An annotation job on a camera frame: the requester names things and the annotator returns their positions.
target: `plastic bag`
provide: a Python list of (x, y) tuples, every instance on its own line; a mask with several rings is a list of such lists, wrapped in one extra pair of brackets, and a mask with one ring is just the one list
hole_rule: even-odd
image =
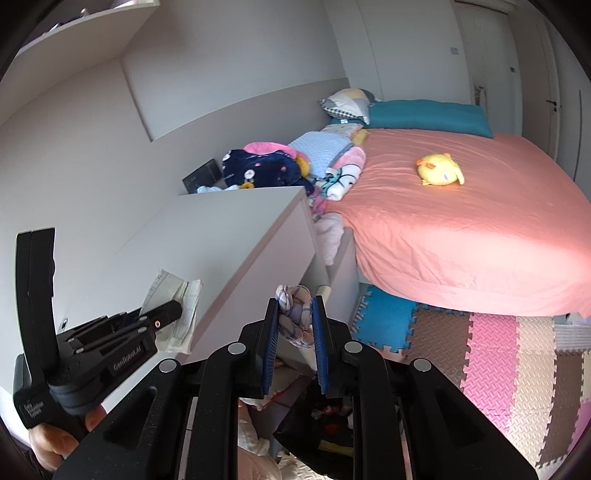
[(349, 415), (350, 410), (343, 405), (343, 400), (327, 399), (314, 379), (273, 435), (316, 473), (336, 480), (352, 480), (353, 430), (348, 427)]

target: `blue foam mat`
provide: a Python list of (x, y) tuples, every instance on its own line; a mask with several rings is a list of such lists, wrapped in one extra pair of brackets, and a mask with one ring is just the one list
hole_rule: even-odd
[(389, 345), (393, 352), (408, 348), (407, 336), (412, 333), (409, 327), (416, 309), (417, 302), (371, 286), (355, 316), (352, 336), (379, 349), (384, 345)]

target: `fingers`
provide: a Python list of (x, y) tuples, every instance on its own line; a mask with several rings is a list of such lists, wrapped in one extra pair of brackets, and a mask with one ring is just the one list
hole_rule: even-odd
[(103, 405), (99, 405), (94, 410), (87, 413), (86, 418), (84, 419), (84, 423), (86, 425), (86, 430), (92, 432), (95, 427), (107, 416)]
[(41, 466), (50, 472), (61, 465), (63, 455), (71, 454), (78, 446), (76, 439), (68, 432), (47, 423), (29, 430), (29, 441)]

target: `foam floor mat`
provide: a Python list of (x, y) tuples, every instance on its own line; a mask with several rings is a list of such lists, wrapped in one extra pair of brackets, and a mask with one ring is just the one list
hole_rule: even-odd
[(392, 351), (407, 346), (408, 327), (413, 321), (417, 303), (389, 295), (378, 287), (368, 288), (358, 308), (352, 326), (356, 340)]
[(552, 317), (456, 312), (400, 299), (373, 286), (369, 290), (353, 336), (380, 349), (384, 357), (400, 349), (406, 363), (429, 359), (505, 434), (540, 478), (551, 475), (591, 420), (586, 338), (582, 342), (563, 326), (556, 328)]

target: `mattress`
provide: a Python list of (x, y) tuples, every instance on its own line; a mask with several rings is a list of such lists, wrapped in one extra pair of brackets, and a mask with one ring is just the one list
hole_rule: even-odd
[[(523, 137), (376, 129), (357, 184), (328, 211), (355, 233), (363, 274), (448, 309), (591, 315), (591, 205)], [(423, 186), (415, 161), (450, 153), (464, 185)]]

